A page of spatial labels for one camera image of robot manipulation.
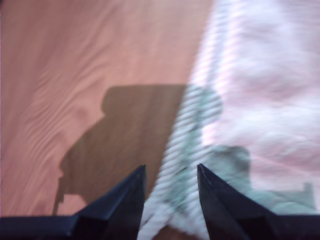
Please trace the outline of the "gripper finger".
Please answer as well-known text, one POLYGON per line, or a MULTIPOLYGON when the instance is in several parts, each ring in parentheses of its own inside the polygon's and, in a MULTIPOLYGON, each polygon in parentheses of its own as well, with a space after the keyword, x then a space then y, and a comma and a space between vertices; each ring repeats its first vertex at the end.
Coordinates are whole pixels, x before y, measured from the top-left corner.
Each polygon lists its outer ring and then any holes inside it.
POLYGON ((201 210, 211 240, 274 240, 266 208, 238 192, 205 165, 197 166, 201 210))
POLYGON ((76 215, 75 240, 136 240, 145 204, 146 166, 141 165, 76 215))

